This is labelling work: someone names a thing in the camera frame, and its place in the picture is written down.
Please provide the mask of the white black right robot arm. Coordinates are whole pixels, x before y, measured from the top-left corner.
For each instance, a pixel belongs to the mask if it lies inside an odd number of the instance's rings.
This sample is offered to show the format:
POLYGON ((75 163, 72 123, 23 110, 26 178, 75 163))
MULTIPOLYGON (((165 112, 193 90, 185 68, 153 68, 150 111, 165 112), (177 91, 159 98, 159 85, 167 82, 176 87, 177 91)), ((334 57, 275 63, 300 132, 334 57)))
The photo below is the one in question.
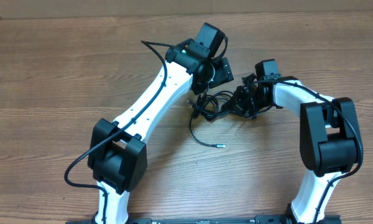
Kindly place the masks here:
POLYGON ((306 171, 283 223, 339 223, 339 218, 325 216, 326 205, 338 182, 355 174, 363 159, 353 100, 322 95, 295 77, 282 76, 274 59, 257 63, 242 82, 224 110, 254 119, 272 107, 285 108, 300 120, 306 171))

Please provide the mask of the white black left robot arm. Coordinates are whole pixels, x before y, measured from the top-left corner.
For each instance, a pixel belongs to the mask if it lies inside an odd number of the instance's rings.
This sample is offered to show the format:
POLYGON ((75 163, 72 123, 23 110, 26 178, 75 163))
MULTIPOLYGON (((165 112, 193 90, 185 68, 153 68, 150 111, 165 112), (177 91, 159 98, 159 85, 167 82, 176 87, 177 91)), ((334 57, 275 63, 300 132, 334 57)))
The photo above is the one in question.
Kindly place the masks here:
POLYGON ((90 223, 126 223, 130 192, 147 169, 147 142, 161 119, 185 93, 207 92, 233 80, 223 54, 228 38, 204 23, 195 39, 167 45, 162 68, 139 99, 113 121, 101 118, 94 126, 90 148, 65 170, 72 187, 98 189, 99 208, 90 223))

